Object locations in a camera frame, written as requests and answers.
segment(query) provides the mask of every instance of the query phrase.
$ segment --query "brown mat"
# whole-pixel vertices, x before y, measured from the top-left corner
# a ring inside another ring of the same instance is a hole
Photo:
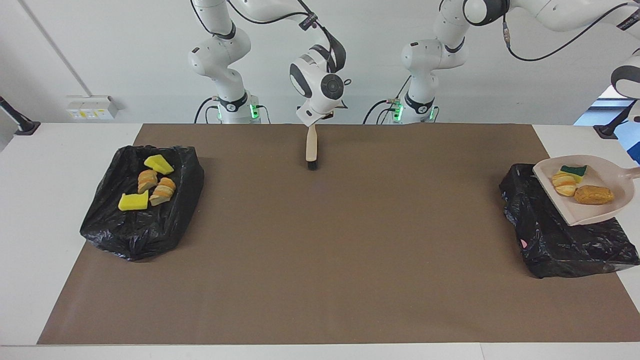
[[[502,214],[531,126],[145,125],[206,171],[180,246],[127,263],[85,245],[39,344],[640,341],[618,276],[533,278]]]

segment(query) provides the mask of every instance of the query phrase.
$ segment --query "pink dustpan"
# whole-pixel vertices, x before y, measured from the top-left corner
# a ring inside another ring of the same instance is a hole
[[[563,165],[569,167],[587,165],[587,173],[578,187],[584,185],[607,187],[613,192],[615,200],[605,205],[582,205],[573,197],[558,194],[551,183],[551,178]],[[640,178],[640,167],[621,168],[608,160],[589,155],[563,156],[543,160],[533,168],[533,171],[547,195],[570,226],[594,224],[615,217],[636,196],[634,179]]]

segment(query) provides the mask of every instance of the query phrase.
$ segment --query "white table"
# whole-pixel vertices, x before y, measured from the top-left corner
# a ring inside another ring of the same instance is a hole
[[[114,152],[139,124],[43,124],[0,153],[0,359],[638,359],[640,343],[42,347],[36,342],[84,244],[78,233]],[[535,126],[552,157],[637,164],[590,127]],[[618,220],[640,244],[640,200]],[[640,267],[618,273],[640,309]]]

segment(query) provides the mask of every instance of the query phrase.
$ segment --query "black metal stand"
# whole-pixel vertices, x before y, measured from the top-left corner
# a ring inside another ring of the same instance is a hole
[[[618,137],[615,134],[616,128],[622,125],[624,121],[626,121],[626,119],[629,117],[629,113],[631,112],[631,109],[634,107],[636,102],[637,100],[632,102],[629,106],[627,106],[626,109],[624,109],[615,119],[613,119],[607,125],[594,125],[593,128],[596,130],[596,133],[600,135],[600,138],[603,138],[606,140],[617,140]]]
[[[13,121],[18,125],[18,130],[15,132],[16,135],[25,136],[32,135],[40,126],[39,121],[31,121],[29,118],[19,113],[13,106],[9,105],[8,102],[5,101],[3,97],[0,96],[0,107],[4,111],[6,111]]]

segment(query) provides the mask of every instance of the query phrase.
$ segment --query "black plastic bag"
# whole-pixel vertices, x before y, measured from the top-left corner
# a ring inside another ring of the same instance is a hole
[[[120,211],[120,197],[123,193],[136,193],[138,174],[148,170],[144,161],[156,154],[162,154],[175,169],[167,176],[177,186],[171,201],[149,205],[147,210]],[[198,204],[203,183],[204,170],[193,147],[123,147],[98,185],[80,233],[98,249],[128,261],[160,255],[178,245]]]
[[[613,218],[569,226],[540,185],[533,165],[516,164],[500,184],[529,271],[544,277],[606,274],[640,265],[636,247]]]

